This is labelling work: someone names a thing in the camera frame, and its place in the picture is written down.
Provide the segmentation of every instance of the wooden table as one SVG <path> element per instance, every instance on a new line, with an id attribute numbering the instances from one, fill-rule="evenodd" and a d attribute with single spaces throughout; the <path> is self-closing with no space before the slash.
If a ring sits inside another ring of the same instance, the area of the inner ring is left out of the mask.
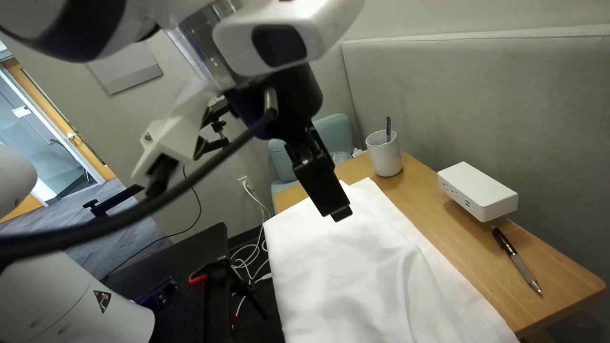
<path id="1" fill-rule="evenodd" d="M 336 167 L 345 183 L 370 177 L 395 205 L 444 253 L 456 268 L 498 308 L 519 337 L 543 329 L 553 320 L 595 299 L 604 280 L 562 255 L 522 226 L 501 221 L 499 226 L 538 276 L 543 297 L 522 280 L 488 232 L 437 183 L 437 173 L 404 154 L 404 171 L 391 179 L 374 173 L 368 154 Z M 275 196 L 276 211 L 303 200 L 296 184 Z"/>

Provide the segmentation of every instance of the cup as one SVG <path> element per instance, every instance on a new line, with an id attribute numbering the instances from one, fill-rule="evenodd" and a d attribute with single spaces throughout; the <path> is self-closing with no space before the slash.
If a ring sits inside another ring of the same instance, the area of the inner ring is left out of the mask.
<path id="1" fill-rule="evenodd" d="M 366 148 L 379 177 L 393 177 L 402 171 L 402 154 L 395 129 L 391 129 L 389 139 L 385 129 L 370 133 L 366 137 Z"/>

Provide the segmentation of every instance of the blue chair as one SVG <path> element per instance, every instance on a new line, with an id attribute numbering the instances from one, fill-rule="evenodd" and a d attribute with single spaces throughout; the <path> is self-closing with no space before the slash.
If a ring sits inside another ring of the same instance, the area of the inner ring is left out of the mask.
<path id="1" fill-rule="evenodd" d="M 341 163 L 353 156 L 355 139 L 347 114 L 337 112 L 324 118 L 316 118 L 313 120 L 313 125 L 320 133 L 326 150 L 336 163 Z M 269 154 L 276 171 L 276 181 L 271 183 L 271 194 L 276 194 L 297 183 L 297 177 L 292 171 L 292 160 L 284 148 L 282 139 L 269 141 Z"/>

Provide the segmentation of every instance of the black cable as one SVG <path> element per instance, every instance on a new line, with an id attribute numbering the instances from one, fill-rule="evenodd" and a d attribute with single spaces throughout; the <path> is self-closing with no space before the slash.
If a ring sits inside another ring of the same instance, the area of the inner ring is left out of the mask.
<path id="1" fill-rule="evenodd" d="M 255 133 L 259 133 L 271 120 L 276 118 L 275 110 L 265 110 L 265 114 L 248 127 L 242 135 L 238 135 L 231 144 L 227 144 L 221 152 L 214 154 L 204 165 L 194 169 L 185 181 L 170 188 L 168 192 L 147 198 L 137 205 L 120 211 L 113 217 L 101 217 L 93 223 L 80 223 L 63 228 L 50 228 L 36 234 L 11 234 L 0 238 L 0 261 L 15 261 L 32 255 L 42 255 L 48 251 L 67 249 L 76 243 L 84 243 L 88 240 L 116 232 L 128 224 L 133 224 L 151 213 L 162 209 L 166 203 L 179 198 L 191 186 L 194 186 L 200 179 L 204 179 L 210 171 L 214 171 L 221 162 L 225 162 L 233 152 L 244 146 Z"/>
<path id="2" fill-rule="evenodd" d="M 198 192 L 196 192 L 193 186 L 191 186 L 191 192 L 194 194 L 198 211 L 196 211 L 194 221 L 193 221 L 187 228 L 177 230 L 177 232 L 172 232 L 172 234 L 166 234 L 166 236 L 160 236 L 160 238 L 149 242 L 147 245 L 139 247 L 135 253 L 132 253 L 130 257 L 126 257 L 122 263 L 118 263 L 114 268 L 111 268 L 111 270 L 109 270 L 103 278 L 99 278 L 99 280 L 101 280 L 101 282 L 109 280 L 111 274 L 114 274 L 118 268 L 122 268 L 124 264 L 128 264 L 135 255 L 143 253 L 143 251 L 149 249 L 151 245 L 154 245 L 154 243 L 166 240 L 166 238 L 179 236 L 179 234 L 185 234 L 185 232 L 193 230 L 193 228 L 196 226 L 198 219 L 202 219 L 204 207 L 202 207 L 202 200 L 200 200 Z"/>

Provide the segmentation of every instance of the white cloth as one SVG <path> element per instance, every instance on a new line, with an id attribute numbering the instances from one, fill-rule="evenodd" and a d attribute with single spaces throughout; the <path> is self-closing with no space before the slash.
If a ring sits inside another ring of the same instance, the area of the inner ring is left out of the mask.
<path id="1" fill-rule="evenodd" d="M 496 308 L 370 179 L 334 223 L 307 198 L 265 223 L 288 343 L 517 343 Z"/>

